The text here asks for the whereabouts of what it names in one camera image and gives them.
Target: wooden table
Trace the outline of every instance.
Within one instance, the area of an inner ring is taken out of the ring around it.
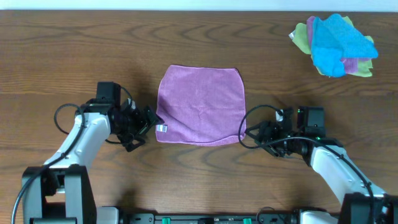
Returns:
[[[347,13],[374,38],[374,76],[327,78],[317,73],[288,34],[310,12],[0,12],[0,222],[6,223],[27,166],[38,166],[65,135],[56,108],[95,96],[98,81],[125,86],[139,105],[156,106],[159,83],[171,64],[236,67],[246,108],[258,104],[324,106],[327,135],[378,186],[398,194],[398,14]],[[261,110],[248,125],[274,119]],[[59,116],[70,129],[73,109]],[[129,212],[256,213],[340,205],[304,162],[275,159],[239,144],[197,147],[147,144],[127,153],[104,144],[90,180],[97,205]]]

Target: blue cloth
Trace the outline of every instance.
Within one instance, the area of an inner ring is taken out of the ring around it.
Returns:
[[[313,64],[332,77],[345,75],[341,58],[377,58],[373,43],[357,29],[333,14],[325,21],[316,17],[313,22]]]

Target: green connector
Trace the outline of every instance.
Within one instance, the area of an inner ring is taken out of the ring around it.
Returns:
[[[162,218],[162,224],[170,224],[171,221],[171,218]]]
[[[251,224],[251,218],[244,218],[243,224]]]

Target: microfiber cloth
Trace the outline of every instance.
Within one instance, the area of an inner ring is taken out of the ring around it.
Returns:
[[[341,58],[376,58],[377,50],[371,41],[343,20],[339,14],[325,21],[313,20],[311,52],[313,64],[325,75],[345,75]]]
[[[167,131],[156,131],[159,142],[220,146],[238,142],[246,113],[244,87],[234,68],[171,65],[157,97],[157,115]],[[241,137],[244,138],[244,122]]]
[[[315,20],[315,16],[311,16],[307,19],[307,25],[299,23],[294,30],[293,43],[305,54],[311,54],[311,43],[312,43],[312,24]],[[354,26],[353,22],[348,16],[343,17],[343,20],[349,25]],[[373,43],[371,36],[365,36],[369,41]],[[359,77],[371,77],[372,72],[369,70],[373,68],[372,61],[370,58],[341,58],[344,64],[345,72],[350,75],[355,75]],[[323,74],[319,68],[317,68],[319,74]]]
[[[312,35],[313,35],[313,21],[315,20],[315,16],[311,16],[307,19],[307,39],[308,39],[308,44],[309,46],[311,46],[312,44]],[[343,17],[343,20],[351,25],[352,27],[354,27],[353,22],[349,19],[348,16]],[[344,64],[344,71],[347,74],[350,73],[356,73],[358,72],[358,62],[359,60],[361,61],[368,61],[370,60],[370,58],[341,58],[341,62],[343,62]]]

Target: pile of cloths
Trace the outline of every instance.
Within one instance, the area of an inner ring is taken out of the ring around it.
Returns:
[[[307,24],[297,24],[289,36],[302,52],[311,55],[321,75],[372,76],[371,59],[378,56],[373,39],[355,29],[348,17],[333,14],[322,21],[311,16]]]

